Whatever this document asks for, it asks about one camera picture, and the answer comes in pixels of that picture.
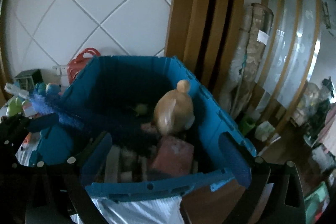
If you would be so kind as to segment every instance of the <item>brown floor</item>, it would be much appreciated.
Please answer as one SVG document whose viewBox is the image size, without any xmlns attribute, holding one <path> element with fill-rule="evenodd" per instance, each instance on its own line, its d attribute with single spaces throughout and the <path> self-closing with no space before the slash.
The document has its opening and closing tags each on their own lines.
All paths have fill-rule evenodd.
<svg viewBox="0 0 336 224">
<path fill-rule="evenodd" d="M 260 151 L 263 144 L 250 137 Z M 284 164 L 291 160 L 295 163 L 302 183 L 303 194 L 307 195 L 324 179 L 318 166 L 311 161 L 311 149 L 305 144 L 302 133 L 291 124 L 287 126 L 282 138 L 271 145 L 262 156 L 267 162 Z M 196 190 L 182 200 L 192 224 L 220 224 L 229 215 L 245 188 L 231 181 L 216 192 L 209 187 Z"/>
</svg>

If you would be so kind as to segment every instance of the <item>blue plastic bin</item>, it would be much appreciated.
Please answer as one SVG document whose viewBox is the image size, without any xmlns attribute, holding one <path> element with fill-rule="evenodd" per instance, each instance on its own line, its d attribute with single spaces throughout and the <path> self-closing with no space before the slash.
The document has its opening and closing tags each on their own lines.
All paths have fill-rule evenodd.
<svg viewBox="0 0 336 224">
<path fill-rule="evenodd" d="M 99 113 L 109 106 L 137 103 L 155 105 L 167 91 L 175 89 L 177 82 L 182 79 L 189 80 L 191 85 L 189 94 L 194 103 L 195 122 L 188 133 L 188 141 L 195 147 L 194 157 L 199 161 L 201 172 L 151 182 L 92 183 L 85 187 L 89 195 L 117 201 L 135 201 L 183 195 L 206 185 L 211 185 L 215 190 L 234 179 L 219 149 L 218 140 L 223 132 L 229 132 L 237 143 L 256 156 L 255 148 L 241 135 L 237 124 L 175 57 L 95 57 L 79 73 L 62 100 L 72 106 Z M 30 164 L 38 160 L 44 160 L 47 164 L 62 163 L 70 155 L 78 153 L 83 148 L 82 140 L 69 135 L 61 128 L 48 129 L 48 139 L 52 142 L 48 144 L 48 140 L 42 138 L 41 147 L 32 156 Z"/>
</svg>

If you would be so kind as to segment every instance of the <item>red handle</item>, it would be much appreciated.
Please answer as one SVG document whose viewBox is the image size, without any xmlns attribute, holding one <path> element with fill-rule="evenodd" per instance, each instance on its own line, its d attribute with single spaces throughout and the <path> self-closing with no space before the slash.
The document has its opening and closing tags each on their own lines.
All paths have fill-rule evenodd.
<svg viewBox="0 0 336 224">
<path fill-rule="evenodd" d="M 84 54 L 85 53 L 89 53 L 92 56 L 94 56 L 94 55 L 100 56 L 100 52 L 98 50 L 96 50 L 95 48 L 86 48 L 79 55 L 77 55 L 76 59 L 74 60 L 75 64 L 84 60 Z"/>
</svg>

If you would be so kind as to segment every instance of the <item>white label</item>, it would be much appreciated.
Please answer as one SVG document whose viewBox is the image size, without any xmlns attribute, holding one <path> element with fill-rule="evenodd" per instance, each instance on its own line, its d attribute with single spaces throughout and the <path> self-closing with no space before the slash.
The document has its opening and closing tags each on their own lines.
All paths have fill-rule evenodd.
<svg viewBox="0 0 336 224">
<path fill-rule="evenodd" d="M 263 31 L 259 31 L 257 41 L 267 45 L 267 40 L 268 40 L 268 34 Z"/>
</svg>

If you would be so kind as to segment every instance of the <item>screw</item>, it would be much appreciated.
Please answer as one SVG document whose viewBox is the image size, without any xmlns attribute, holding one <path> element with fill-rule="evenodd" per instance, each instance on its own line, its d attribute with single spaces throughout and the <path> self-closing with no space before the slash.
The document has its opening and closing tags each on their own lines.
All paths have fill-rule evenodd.
<svg viewBox="0 0 336 224">
<path fill-rule="evenodd" d="M 262 157 L 255 157 L 254 161 L 258 164 L 262 164 L 264 162 L 264 159 Z"/>
<path fill-rule="evenodd" d="M 289 160 L 288 162 L 286 162 L 286 164 L 287 164 L 289 167 L 294 167 L 294 163 L 293 163 L 291 160 Z"/>
<path fill-rule="evenodd" d="M 75 157 L 70 157 L 70 158 L 68 158 L 68 160 L 67 160 L 67 162 L 68 162 L 69 164 L 74 164 L 75 161 L 76 161 L 76 158 L 75 158 Z"/>
<path fill-rule="evenodd" d="M 43 161 L 39 161 L 38 163 L 37 163 L 37 167 L 42 167 L 44 165 L 44 162 Z"/>
</svg>

